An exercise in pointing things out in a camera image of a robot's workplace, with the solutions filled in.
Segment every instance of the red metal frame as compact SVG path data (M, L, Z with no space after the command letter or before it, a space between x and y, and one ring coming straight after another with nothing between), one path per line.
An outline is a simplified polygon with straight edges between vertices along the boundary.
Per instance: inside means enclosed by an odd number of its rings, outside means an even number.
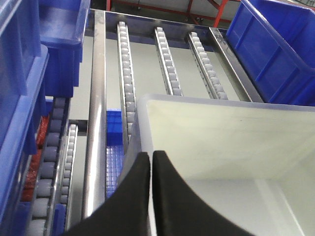
M110 11L111 8L112 8L112 1L106 0L106 11Z
M210 17L210 16L204 16L204 15L198 15L198 14L192 14L191 11L191 6L193 3L193 0L189 0L189 4L187 7L187 11L186 12L182 12L182 11L176 11L176 10L170 10L170 9L166 9L166 8L161 8L161 7L155 7L155 6L148 6L148 5L144 5L144 4L138 4L138 3L133 3L133 2L127 2L124 0L107 0L107 7L106 10L110 10L111 8L111 3L112 2L116 2L116 3L120 3L120 4L125 4L125 5L130 5L130 6L137 6L137 7L141 7L141 8L146 8L146 9L151 9L151 10L156 10L156 11L164 11L164 12L169 12L169 13L174 13L174 14L179 14L179 15L184 15L186 17L190 17L192 19L192 21L196 24L199 25L198 21L196 21L196 17L199 18L204 18L207 20L212 20L215 21L214 22L214 27L218 27L218 24L220 21L222 22L228 22L230 23L230 20L226 20L226 19L221 19L222 13L224 11L224 7L227 4L227 2L229 0L222 0L221 5L217 4L214 0L207 0L209 3L211 3L212 6L214 6L217 10L218 13L216 15L216 17Z

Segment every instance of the gray roller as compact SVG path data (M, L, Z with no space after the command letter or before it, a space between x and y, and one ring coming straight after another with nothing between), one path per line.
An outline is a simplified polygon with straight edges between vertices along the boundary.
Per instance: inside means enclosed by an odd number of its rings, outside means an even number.
M63 113L64 113L63 108L55 108L53 110L53 119L63 119Z
M40 173L41 178L54 178L55 163L54 162L43 162Z
M56 162L57 150L57 147L46 147L43 153L44 161Z
M64 106L65 106L65 98L63 97L55 98L55 104L54 104L55 108L64 108Z
M43 236L46 220L38 219L30 222L27 236Z
M33 205L34 217L47 217L48 198L36 198Z
M52 188L52 179L40 179L38 182L37 196L50 197Z
M53 119L50 121L50 132L59 133L61 131L62 120Z
M59 133L49 133L47 137L47 146L58 147L59 145Z

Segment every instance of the gray floor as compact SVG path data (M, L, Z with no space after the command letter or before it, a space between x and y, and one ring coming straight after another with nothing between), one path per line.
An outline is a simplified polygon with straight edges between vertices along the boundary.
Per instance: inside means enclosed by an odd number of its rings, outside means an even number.
M154 45L131 43L131 56L134 68L136 98L147 93L166 94L158 56ZM80 86L75 88L71 100L70 119L88 119L92 73L93 38L85 37L83 63L80 66ZM174 64L179 75L184 96L209 98L190 50L171 48ZM215 53L208 52L218 78L229 100L238 97L223 71ZM120 86L117 56L117 41L106 40L106 106L107 109L120 109ZM81 219L83 175L86 155L86 137L78 137L72 182L72 202L70 204L70 226Z

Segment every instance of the plastic crate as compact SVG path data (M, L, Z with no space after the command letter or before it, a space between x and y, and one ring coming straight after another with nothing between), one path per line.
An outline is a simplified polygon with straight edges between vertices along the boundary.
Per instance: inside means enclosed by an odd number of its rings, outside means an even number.
M6 0L0 8L0 144L40 56L38 2Z
M117 178L120 175L124 156L123 124L121 110L107 110L106 133L106 197L116 190Z
M48 61L48 49L41 46L41 56L35 57L25 81L25 93L18 95L17 104L1 109L1 119L9 119L7 129L0 133L0 232L10 235L12 217L21 197L23 176L28 157L36 152L35 133L41 114L45 109L43 77Z
M145 95L120 182L139 152L164 150L202 200L252 235L313 236L314 133L315 107ZM151 229L153 217L149 204Z
M242 0L226 34L266 102L315 105L315 13L273 0Z
M90 0L39 0L40 41L48 47L46 95L72 97Z

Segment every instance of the roller track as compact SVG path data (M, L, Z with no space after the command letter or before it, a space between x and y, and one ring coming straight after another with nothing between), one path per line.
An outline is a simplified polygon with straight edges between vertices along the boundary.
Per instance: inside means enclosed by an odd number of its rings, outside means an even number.
M58 208L66 208L77 133L76 125L71 125L69 135L66 135L68 111L69 99L54 99L34 190L28 236L52 235L56 206L63 204Z

